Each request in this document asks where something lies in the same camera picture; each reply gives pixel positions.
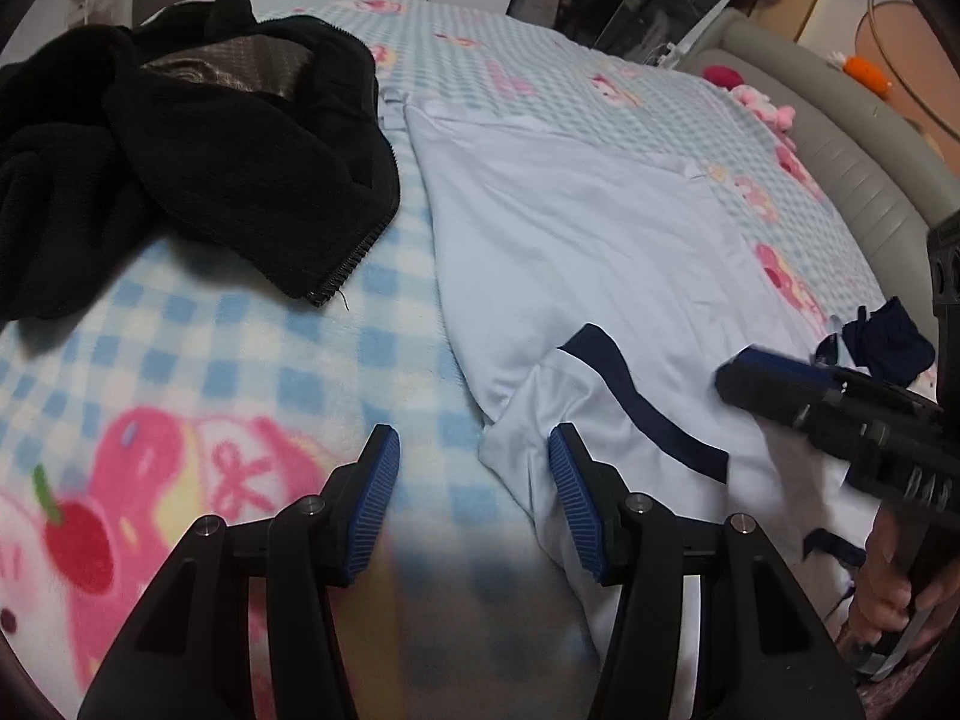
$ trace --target pink cartoon print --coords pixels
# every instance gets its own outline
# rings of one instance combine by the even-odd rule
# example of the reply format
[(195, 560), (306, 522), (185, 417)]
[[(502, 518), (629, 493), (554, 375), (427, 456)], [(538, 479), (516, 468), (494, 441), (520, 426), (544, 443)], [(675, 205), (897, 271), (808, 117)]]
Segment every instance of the pink cartoon print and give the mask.
[(379, 71), (390, 71), (397, 64), (397, 52), (389, 46), (374, 43), (368, 48), (373, 55), (373, 61), (376, 62), (376, 69)]
[(750, 210), (763, 221), (774, 223), (779, 219), (779, 213), (776, 210), (774, 202), (770, 199), (769, 194), (749, 175), (734, 176), (733, 188), (736, 189), (737, 193), (747, 202)]
[(448, 35), (443, 32), (434, 32), (433, 36), (438, 40), (443, 40), (447, 43), (453, 43), (453, 45), (459, 46), (461, 49), (476, 49), (477, 47), (483, 46), (479, 40), (474, 40), (473, 38), (454, 37), (453, 35)]
[(813, 176), (810, 175), (806, 167), (804, 167), (800, 160), (793, 155), (793, 152), (782, 143), (776, 147), (776, 160), (789, 175), (792, 175), (800, 182), (800, 186), (806, 189), (813, 199), (817, 200), (817, 202), (824, 202), (827, 199), (824, 191), (813, 179)]
[(406, 10), (402, 2), (392, 0), (345, 0), (344, 4), (364, 13), (378, 13), (381, 16), (398, 16)]
[(528, 81), (509, 76), (503, 66), (496, 60), (488, 59), (484, 66), (487, 68), (487, 75), (490, 77), (493, 88), (502, 98), (516, 100), (519, 95), (524, 97), (536, 95), (536, 89)]
[(621, 89), (611, 79), (599, 73), (592, 76), (590, 85), (600, 93), (600, 97), (607, 105), (613, 105), (614, 108), (636, 108), (640, 105), (640, 98), (637, 98), (637, 95)]
[(773, 247), (757, 244), (754, 255), (776, 290), (818, 333), (824, 332), (827, 317), (803, 279), (796, 276)]
[[(0, 495), (0, 610), (8, 610), (0, 623), (5, 631), (28, 623), (56, 629), (50, 641), (68, 632), (64, 659), (75, 683), (63, 685), (69, 667), (56, 678), (72, 716), (127, 615), (197, 517), (271, 517), (323, 488), (340, 463), (266, 418), (129, 410), (104, 433), (84, 495), (57, 495), (42, 466), (32, 474), (36, 514)], [(262, 626), (251, 633), (266, 637)], [(29, 641), (37, 647), (42, 639), (32, 632)], [(251, 639), (251, 651), (266, 653), (261, 644)], [(42, 653), (25, 656), (37, 673), (53, 668)], [(266, 661), (253, 672), (269, 674)]]

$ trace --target metal screw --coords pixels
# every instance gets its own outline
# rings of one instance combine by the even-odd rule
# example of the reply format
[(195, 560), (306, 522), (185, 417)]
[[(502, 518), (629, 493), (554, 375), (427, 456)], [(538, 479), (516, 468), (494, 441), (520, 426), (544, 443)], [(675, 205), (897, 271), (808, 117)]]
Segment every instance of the metal screw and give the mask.
[(730, 518), (730, 524), (734, 531), (743, 533), (744, 536), (757, 529), (757, 521), (750, 514), (733, 514), (733, 517)]
[(323, 512), (326, 503), (323, 498), (320, 498), (320, 495), (304, 495), (303, 498), (296, 501), (296, 507), (309, 517), (313, 517), (314, 514)]
[(205, 514), (198, 519), (197, 524), (193, 526), (193, 532), (198, 536), (213, 536), (213, 533), (216, 533), (219, 529), (220, 518), (215, 517), (213, 514)]
[(646, 514), (654, 508), (654, 499), (643, 493), (630, 493), (623, 503), (635, 514)]

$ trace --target dark blue fabric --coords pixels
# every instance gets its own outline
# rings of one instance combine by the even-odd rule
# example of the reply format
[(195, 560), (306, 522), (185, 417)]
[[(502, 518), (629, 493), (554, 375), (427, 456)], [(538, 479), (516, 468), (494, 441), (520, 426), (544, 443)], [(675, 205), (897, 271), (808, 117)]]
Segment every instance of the dark blue fabric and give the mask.
[(563, 346), (561, 351), (585, 362), (600, 374), (632, 423), (648, 439), (688, 469), (727, 483), (730, 455), (714, 446), (698, 442), (667, 419), (643, 395), (637, 392), (630, 377), (627, 361), (620, 354), (613, 338), (595, 324), (584, 327)]
[(853, 362), (866, 367), (875, 379), (909, 386), (933, 365), (937, 354), (906, 313), (899, 298), (890, 298), (870, 314), (860, 306), (855, 322), (843, 326), (843, 342)]
[(867, 553), (859, 547), (853, 546), (846, 538), (840, 538), (825, 528), (810, 531), (803, 539), (803, 559), (811, 552), (822, 552), (824, 555), (836, 557), (843, 565), (860, 568), (867, 560)]

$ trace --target wire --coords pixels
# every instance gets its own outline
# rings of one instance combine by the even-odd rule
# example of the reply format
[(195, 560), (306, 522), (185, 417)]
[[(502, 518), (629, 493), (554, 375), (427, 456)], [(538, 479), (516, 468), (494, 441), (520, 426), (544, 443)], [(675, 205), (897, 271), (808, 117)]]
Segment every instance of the wire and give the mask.
[(939, 113), (933, 110), (930, 104), (920, 96), (919, 92), (917, 92), (909, 83), (907, 83), (907, 80), (894, 66), (893, 61), (890, 59), (890, 55), (888, 55), (883, 42), (880, 40), (880, 30), (877, 29), (877, 20), (874, 18), (874, 8), (875, 0), (867, 0), (867, 19), (870, 20), (870, 32), (874, 33), (874, 41), (877, 43), (877, 48), (880, 49), (880, 55), (883, 57), (883, 61), (887, 63), (887, 67), (889, 67), (894, 76), (896, 76), (896, 80), (898, 80), (906, 92), (912, 98), (914, 98), (917, 104), (920, 105), (920, 108), (923, 108), (926, 114), (928, 114), (928, 116), (933, 119), (934, 122), (937, 122), (937, 124), (944, 129), (944, 132), (947, 132), (947, 135), (952, 137), (954, 141), (957, 141), (957, 143), (960, 143), (960, 132), (957, 132), (952, 124), (950, 124)]

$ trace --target headboard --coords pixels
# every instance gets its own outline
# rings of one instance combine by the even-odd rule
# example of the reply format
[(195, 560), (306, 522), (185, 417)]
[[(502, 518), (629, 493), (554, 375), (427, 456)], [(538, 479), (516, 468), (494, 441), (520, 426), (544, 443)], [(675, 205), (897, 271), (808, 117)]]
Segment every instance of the headboard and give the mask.
[(797, 109), (797, 156), (840, 211), (883, 293), (899, 295), (936, 346), (926, 233), (960, 209), (960, 181), (910, 125), (820, 57), (725, 11), (680, 60), (700, 74), (727, 65)]

